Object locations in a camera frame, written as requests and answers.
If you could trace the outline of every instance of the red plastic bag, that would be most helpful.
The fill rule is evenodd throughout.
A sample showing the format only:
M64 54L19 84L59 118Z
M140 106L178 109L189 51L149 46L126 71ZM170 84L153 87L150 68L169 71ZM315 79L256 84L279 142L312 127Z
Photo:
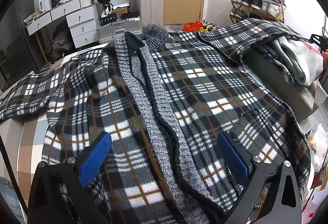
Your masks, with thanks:
M199 28L203 27L203 24L200 21L189 22L184 25L185 32L194 32L198 31Z

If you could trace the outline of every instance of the wooden shoe rack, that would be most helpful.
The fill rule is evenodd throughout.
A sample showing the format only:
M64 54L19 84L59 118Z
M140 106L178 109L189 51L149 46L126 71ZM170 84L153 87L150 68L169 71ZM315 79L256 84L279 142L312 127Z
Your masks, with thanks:
M245 7L247 8L247 10L245 10L245 12L247 13L247 16L249 17L249 14L250 13L254 13L254 14L258 14L262 17L267 17L267 18L270 18L272 19L272 21L276 21L276 22L280 22L280 23L285 23L285 16L284 16L284 11L286 9L286 5L283 4L282 0L270 0L270 1L274 1L276 3L279 3L281 8L282 8L282 11L280 13L280 15L278 17L275 17L273 15L270 15L268 12L265 12L265 11L262 11L262 10L258 10L256 8L253 8L253 7L249 7L249 6L245 6L241 3L238 3L238 2L233 2L231 1L231 4L234 8L241 8L241 7ZM232 21L232 23L236 23L236 22L239 22L241 21L242 19L239 19L237 17L234 17L234 16L230 16L229 15L229 18L230 20Z

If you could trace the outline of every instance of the silver bolt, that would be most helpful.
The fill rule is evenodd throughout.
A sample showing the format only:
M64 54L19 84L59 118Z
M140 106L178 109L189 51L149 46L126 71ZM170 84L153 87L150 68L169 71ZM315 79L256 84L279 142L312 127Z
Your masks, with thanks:
M75 161L76 161L76 158L74 156L71 156L71 157L68 158L67 163L74 164Z
M45 165L46 165L46 163L45 163L44 161L41 161L41 162L38 164L38 167L39 167L39 168L43 168Z
M253 156L253 160L254 160L254 162L256 162L256 163L261 163L262 158L260 158L258 155L256 155L256 156Z
M285 160L284 165L289 168L291 166L291 163L288 160Z

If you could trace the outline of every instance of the green shoe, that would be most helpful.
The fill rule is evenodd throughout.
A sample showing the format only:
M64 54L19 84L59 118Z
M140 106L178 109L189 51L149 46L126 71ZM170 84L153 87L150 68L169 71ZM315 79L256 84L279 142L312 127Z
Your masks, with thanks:
M246 14L246 12L243 9L237 9L237 13L235 14L236 18L240 18L242 20L248 18L248 15Z
M235 7L234 7L234 8L231 10L231 12L230 12L230 16L234 16L234 15L236 15L237 12L238 12L238 8L235 8Z

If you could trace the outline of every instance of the silver suitcase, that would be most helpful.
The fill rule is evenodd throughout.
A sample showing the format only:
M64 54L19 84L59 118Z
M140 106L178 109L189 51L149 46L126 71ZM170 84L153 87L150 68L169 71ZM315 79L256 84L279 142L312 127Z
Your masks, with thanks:
M135 35L142 34L142 22L140 17L118 19L115 22L97 28L99 43L108 43L123 35L125 32L131 32Z

